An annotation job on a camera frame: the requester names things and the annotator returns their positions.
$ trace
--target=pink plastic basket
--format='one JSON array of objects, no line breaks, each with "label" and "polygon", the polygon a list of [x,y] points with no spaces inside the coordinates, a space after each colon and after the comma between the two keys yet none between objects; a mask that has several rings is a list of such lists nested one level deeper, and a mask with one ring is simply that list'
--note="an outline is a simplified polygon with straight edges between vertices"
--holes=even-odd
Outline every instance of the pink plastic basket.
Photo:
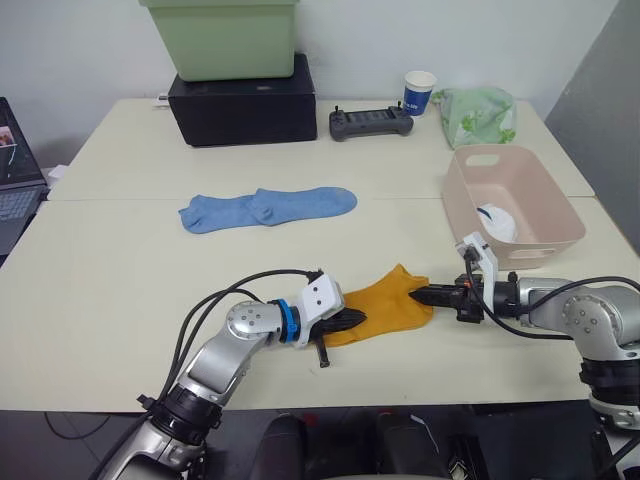
[{"label": "pink plastic basket", "polygon": [[[498,257],[500,270],[540,267],[586,233],[538,157],[515,145],[456,149],[442,198],[456,241],[480,232]],[[486,203],[513,216],[516,243],[502,242],[485,230],[476,209]]]}]

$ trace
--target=laptop keyboard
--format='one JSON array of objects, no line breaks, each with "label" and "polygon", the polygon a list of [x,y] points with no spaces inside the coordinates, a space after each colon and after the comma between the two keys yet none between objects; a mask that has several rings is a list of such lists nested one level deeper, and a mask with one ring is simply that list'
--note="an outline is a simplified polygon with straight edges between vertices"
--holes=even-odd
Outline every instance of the laptop keyboard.
[{"label": "laptop keyboard", "polygon": [[0,193],[0,222],[24,217],[37,189]]}]

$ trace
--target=paper cup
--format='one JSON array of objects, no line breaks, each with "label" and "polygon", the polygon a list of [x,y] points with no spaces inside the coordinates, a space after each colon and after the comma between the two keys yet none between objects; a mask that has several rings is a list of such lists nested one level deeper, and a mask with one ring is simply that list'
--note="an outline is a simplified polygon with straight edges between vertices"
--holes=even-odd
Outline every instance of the paper cup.
[{"label": "paper cup", "polygon": [[417,117],[424,114],[438,79],[433,73],[413,71],[404,76],[404,111]]}]

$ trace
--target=yellow sock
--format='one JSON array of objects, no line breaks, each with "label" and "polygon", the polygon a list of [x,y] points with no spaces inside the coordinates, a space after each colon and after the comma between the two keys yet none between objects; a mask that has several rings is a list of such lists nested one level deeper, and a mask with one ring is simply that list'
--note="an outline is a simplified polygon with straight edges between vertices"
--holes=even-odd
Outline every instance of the yellow sock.
[{"label": "yellow sock", "polygon": [[398,264],[370,287],[347,293],[346,306],[363,311],[367,319],[349,330],[325,335],[325,344],[338,347],[381,333],[422,327],[433,317],[433,307],[416,302],[409,292],[427,285],[427,277],[413,276]]}]

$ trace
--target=laptop screen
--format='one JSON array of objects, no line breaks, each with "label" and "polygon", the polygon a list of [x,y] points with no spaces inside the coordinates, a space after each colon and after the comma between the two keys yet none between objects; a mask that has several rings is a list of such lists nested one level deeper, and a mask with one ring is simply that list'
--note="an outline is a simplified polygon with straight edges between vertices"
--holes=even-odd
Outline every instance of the laptop screen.
[{"label": "laptop screen", "polygon": [[44,179],[7,101],[0,97],[0,190]]}]

